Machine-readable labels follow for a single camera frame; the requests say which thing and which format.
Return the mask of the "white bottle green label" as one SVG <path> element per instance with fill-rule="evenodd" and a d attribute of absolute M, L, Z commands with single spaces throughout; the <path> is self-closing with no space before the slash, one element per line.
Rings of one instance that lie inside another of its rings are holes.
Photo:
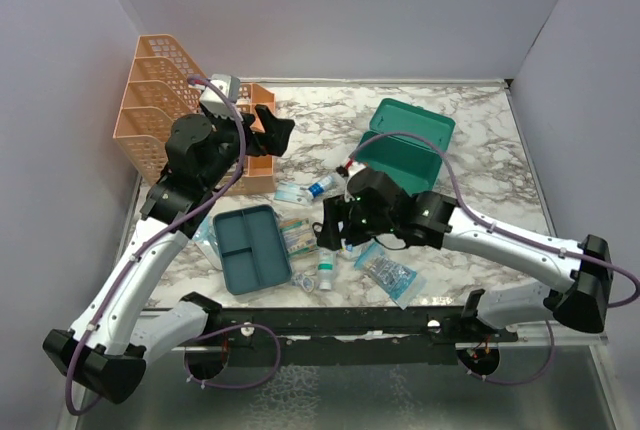
<path fill-rule="evenodd" d="M 333 287 L 333 281 L 336 270 L 336 254 L 334 251 L 320 248 L 318 250 L 318 264 L 316 275 L 318 279 L 318 288 L 321 291 L 330 291 Z"/>

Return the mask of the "small bottle blue cap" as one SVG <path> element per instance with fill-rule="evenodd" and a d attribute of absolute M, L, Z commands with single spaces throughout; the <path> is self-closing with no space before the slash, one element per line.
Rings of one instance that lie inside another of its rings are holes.
<path fill-rule="evenodd" d="M 310 185 L 307 191 L 311 199 L 316 199 L 317 197 L 324 195 L 326 192 L 333 189 L 336 184 L 337 182 L 335 176 L 330 174 Z"/>

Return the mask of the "clear blue swab bag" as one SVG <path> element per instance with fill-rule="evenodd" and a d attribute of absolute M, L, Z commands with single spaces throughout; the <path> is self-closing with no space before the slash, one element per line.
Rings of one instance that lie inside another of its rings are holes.
<path fill-rule="evenodd" d="M 406 309 L 426 285 L 419 273 L 392 260 L 378 243 L 369 245 L 361 253 L 354 268 L 373 279 L 401 309 Z"/>

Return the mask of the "green medicine box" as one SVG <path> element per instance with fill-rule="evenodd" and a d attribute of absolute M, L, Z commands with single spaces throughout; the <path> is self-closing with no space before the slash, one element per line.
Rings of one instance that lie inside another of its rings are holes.
<path fill-rule="evenodd" d="M 360 150 L 356 160 L 386 173 L 408 194 L 430 191 L 441 169 L 441 157 L 409 133 L 425 138 L 441 151 L 448 149 L 455 121 L 392 98 L 383 99 L 373 114 L 361 141 L 378 134 L 382 138 Z"/>

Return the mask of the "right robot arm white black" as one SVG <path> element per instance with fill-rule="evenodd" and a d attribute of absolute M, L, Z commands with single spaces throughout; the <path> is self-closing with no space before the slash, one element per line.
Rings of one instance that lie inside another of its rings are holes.
<path fill-rule="evenodd" d="M 314 232 L 320 247 L 366 243 L 391 234 L 405 247 L 431 247 L 476 255 L 531 277 L 503 290 L 469 294 L 461 333 L 481 341 L 509 325 L 555 320 L 575 331 L 605 327 L 613 273 L 607 242 L 594 235 L 563 240 L 468 215 L 461 202 L 425 191 L 410 195 L 383 172 L 365 168 L 349 179 L 344 196 L 323 202 Z"/>

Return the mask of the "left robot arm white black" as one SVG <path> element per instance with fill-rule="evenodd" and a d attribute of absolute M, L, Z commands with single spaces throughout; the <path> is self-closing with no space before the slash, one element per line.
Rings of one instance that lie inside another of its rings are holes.
<path fill-rule="evenodd" d="M 46 355 L 66 378 L 65 403 L 79 384 L 98 400 L 119 404 L 141 383 L 147 367 L 177 345 L 206 345 L 218 336 L 268 327 L 242 322 L 223 326 L 219 304 L 196 293 L 147 327 L 138 318 L 169 264 L 186 247 L 200 223 L 243 173 L 246 156 L 281 156 L 295 127 L 259 105 L 254 114 L 234 106 L 227 118 L 208 111 L 180 117 L 165 144 L 167 163 L 150 189 L 128 248 L 89 307 L 66 330 L 53 329 L 43 342 Z"/>

